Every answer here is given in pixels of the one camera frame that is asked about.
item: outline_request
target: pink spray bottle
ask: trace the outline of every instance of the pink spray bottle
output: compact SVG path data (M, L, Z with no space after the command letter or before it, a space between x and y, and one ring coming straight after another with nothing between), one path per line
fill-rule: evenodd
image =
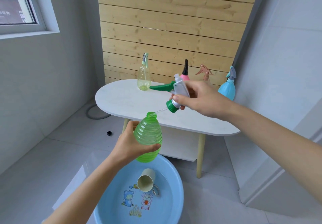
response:
M188 60L186 59L184 61L184 68L183 68L183 72L180 75L180 77L185 81L185 80L190 80L189 76L188 76Z

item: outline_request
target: brown spray trigger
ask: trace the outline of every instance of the brown spray trigger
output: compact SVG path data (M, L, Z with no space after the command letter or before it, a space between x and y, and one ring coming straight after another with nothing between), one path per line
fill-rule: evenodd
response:
M210 75L213 75L213 74L212 74L212 72L211 72L211 71L209 70L209 68L208 68L208 67L206 67L205 65L201 64L200 66L201 66L200 71L199 71L199 72L197 72L197 73L196 73L196 75L198 75L198 74L200 74L200 73L204 72L203 80L204 80L204 81L208 81L208 79L209 79L209 74L210 74Z

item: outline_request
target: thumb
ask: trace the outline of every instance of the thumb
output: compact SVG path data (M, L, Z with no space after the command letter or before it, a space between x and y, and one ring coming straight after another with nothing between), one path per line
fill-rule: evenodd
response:
M173 96L173 100L183 106L190 107L192 106L193 99L184 95L176 94Z
M140 154L150 153L158 150L161 147L161 144L154 145L140 145Z

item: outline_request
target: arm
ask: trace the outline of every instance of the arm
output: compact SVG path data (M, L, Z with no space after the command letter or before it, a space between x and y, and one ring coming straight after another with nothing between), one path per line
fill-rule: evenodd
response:
M160 144L141 145L133 135L139 122L130 121L111 154L72 193L44 224L86 224L104 191L118 171L141 154L153 152Z
M176 102L233 124L322 203L322 146L231 101L202 81L185 82L191 97L175 95Z

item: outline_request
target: lower shelf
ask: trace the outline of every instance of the lower shelf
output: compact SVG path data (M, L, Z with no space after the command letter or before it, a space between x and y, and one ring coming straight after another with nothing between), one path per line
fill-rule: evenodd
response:
M160 154L186 161L195 161L198 155L198 133L161 126Z

